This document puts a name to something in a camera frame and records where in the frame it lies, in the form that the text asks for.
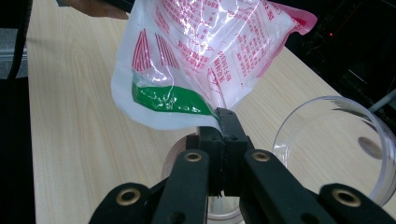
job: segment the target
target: glass bowl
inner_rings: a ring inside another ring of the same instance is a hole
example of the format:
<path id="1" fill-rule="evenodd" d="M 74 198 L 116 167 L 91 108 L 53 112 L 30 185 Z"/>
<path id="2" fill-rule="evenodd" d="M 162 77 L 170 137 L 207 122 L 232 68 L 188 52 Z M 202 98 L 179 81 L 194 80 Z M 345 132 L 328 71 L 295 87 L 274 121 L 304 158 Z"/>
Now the glass bowl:
<path id="1" fill-rule="evenodd" d="M 281 125 L 273 153 L 304 187 L 341 183 L 383 206 L 396 188 L 395 136 L 381 119 L 341 96 L 297 107 Z"/>

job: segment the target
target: light wood tabletop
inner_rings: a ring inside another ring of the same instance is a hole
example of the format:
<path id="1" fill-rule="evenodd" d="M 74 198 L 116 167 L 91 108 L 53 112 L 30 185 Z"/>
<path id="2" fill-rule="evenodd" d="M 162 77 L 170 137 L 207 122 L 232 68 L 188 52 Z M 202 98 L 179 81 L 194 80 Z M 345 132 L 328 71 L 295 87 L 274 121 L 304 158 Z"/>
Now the light wood tabletop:
<path id="1" fill-rule="evenodd" d="M 87 223 L 116 186 L 161 180 L 166 155 L 195 128 L 156 131 L 118 110 L 110 91 L 126 21 L 34 1 L 27 38 L 37 223 Z M 298 105 L 336 95 L 283 49 L 236 113 L 256 148 L 271 150 Z M 396 217 L 396 200 L 385 209 Z"/>

